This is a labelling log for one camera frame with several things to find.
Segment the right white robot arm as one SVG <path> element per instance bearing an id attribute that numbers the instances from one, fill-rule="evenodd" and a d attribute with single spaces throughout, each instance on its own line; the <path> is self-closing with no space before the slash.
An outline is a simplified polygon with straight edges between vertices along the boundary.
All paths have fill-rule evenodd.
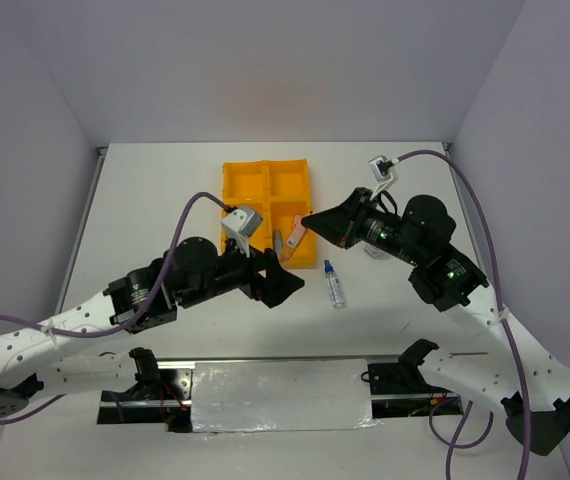
<path id="1" fill-rule="evenodd" d="M 397 215 L 377 209 L 370 195 L 359 187 L 302 224 L 341 249 L 364 242 L 410 265 L 409 282 L 419 298 L 488 356 L 457 356 L 441 341 L 420 339 L 399 359 L 401 383 L 411 391 L 430 385 L 456 392 L 503 419 L 530 452 L 549 455 L 570 432 L 570 368 L 499 309 L 487 277 L 451 244 L 456 223 L 440 200 L 415 196 Z"/>

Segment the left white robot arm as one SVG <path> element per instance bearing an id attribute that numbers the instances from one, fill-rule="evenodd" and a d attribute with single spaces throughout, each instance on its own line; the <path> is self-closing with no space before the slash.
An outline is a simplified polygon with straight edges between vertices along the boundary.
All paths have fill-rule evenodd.
<path id="1" fill-rule="evenodd" d="M 82 352 L 171 323 L 179 310 L 234 290 L 274 308 L 304 284 L 272 249 L 243 253 L 228 241 L 219 253 L 205 238 L 187 238 L 72 309 L 0 335 L 0 424 L 21 420 L 30 403 L 44 398 L 92 390 L 150 398 L 165 384 L 151 350 L 95 358 Z"/>

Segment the small clear round container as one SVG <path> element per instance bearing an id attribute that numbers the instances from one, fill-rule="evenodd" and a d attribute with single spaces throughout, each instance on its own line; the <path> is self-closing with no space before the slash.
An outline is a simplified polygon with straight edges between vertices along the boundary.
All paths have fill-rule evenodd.
<path id="1" fill-rule="evenodd" d="M 388 260 L 390 258 L 388 253 L 369 244 L 364 246 L 364 251 L 369 257 L 375 260 Z"/>

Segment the small spray bottle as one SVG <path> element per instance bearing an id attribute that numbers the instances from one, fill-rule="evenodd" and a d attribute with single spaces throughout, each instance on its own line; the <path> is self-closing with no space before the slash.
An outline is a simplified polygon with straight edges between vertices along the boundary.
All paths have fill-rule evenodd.
<path id="1" fill-rule="evenodd" d="M 338 275 L 336 274 L 331 262 L 324 261 L 324 275 L 328 285 L 329 297 L 332 306 L 336 309 L 346 307 L 346 299 L 342 289 L 342 285 Z"/>

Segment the yellow four-compartment tray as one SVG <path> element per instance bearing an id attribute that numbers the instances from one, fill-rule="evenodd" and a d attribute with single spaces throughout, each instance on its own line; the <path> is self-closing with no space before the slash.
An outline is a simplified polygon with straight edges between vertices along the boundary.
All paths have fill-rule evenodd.
<path id="1" fill-rule="evenodd" d="M 250 237 L 250 245 L 261 251 L 274 248 L 276 234 L 286 241 L 295 218 L 313 212 L 308 162 L 226 162 L 222 198 L 228 205 L 248 205 L 257 211 L 263 222 Z"/>

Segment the silver foil sheet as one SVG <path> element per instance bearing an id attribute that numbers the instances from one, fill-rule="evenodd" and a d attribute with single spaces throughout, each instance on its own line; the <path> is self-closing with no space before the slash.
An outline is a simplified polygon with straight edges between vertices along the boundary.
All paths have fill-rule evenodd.
<path id="1" fill-rule="evenodd" d="M 199 433 L 336 431 L 373 419 L 366 362 L 355 360 L 198 363 L 191 423 Z"/>

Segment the metal base rail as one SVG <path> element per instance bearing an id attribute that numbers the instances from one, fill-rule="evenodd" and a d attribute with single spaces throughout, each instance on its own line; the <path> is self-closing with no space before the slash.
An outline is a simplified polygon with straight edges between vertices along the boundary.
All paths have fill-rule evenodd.
<path id="1" fill-rule="evenodd" d="M 98 424 L 206 434 L 340 431 L 462 412 L 456 394 L 411 379 L 396 357 L 162 360 L 159 373 L 151 393 L 102 393 Z"/>

